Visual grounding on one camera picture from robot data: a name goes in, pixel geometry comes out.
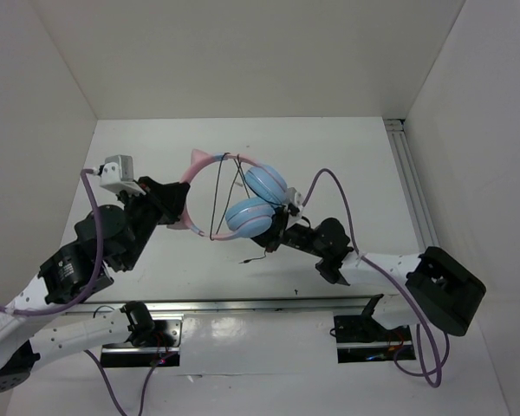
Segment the pink and blue cat-ear headphones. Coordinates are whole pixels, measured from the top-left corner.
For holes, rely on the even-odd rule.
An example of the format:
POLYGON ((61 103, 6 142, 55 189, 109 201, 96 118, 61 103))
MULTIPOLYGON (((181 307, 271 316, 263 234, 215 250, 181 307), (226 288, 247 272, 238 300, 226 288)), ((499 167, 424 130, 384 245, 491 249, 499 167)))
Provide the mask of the pink and blue cat-ear headphones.
POLYGON ((191 153, 191 164, 183 173, 181 182, 189 185, 207 166, 222 165, 229 159, 234 160, 238 166, 246 164, 250 167, 243 175, 243 182, 254 194, 252 198, 233 205, 224 214, 224 221, 230 231, 220 234, 200 230, 192 221, 187 209, 183 210, 178 222, 169 226, 171 230, 192 231, 212 241, 229 241, 258 237, 271 227, 276 209, 289 203, 287 183, 273 167, 241 154, 210 154, 194 149, 191 153))

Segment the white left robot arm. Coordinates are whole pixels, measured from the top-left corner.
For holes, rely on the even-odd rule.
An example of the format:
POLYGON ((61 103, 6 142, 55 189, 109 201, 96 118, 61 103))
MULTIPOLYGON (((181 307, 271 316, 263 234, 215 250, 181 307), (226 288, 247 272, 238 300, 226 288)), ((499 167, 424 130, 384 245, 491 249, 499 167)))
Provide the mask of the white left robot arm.
POLYGON ((155 323, 143 302, 63 327, 60 314, 114 282, 108 274, 132 270, 159 225, 176 224, 190 190, 186 182, 160 184, 148 177, 123 190, 120 205, 97 205, 75 225, 76 240, 40 267, 28 286, 0 311, 0 393, 24 383, 38 369, 100 345, 147 344, 155 323))

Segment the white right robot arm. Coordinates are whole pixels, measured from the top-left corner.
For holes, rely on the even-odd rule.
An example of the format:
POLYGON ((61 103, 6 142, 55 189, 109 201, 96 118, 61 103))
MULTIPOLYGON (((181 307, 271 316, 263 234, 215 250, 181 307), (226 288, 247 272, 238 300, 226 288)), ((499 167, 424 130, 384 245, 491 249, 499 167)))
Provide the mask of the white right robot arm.
POLYGON ((487 288, 445 250, 430 246, 420 254, 357 254, 344 226, 326 218, 316 227, 288 225, 289 215, 276 210, 271 226, 254 237, 267 252, 280 246, 318 257, 315 269, 333 285, 372 285, 395 289, 393 301, 375 294, 361 318, 362 333, 379 340, 390 329, 430 322, 446 335, 466 334, 487 288))

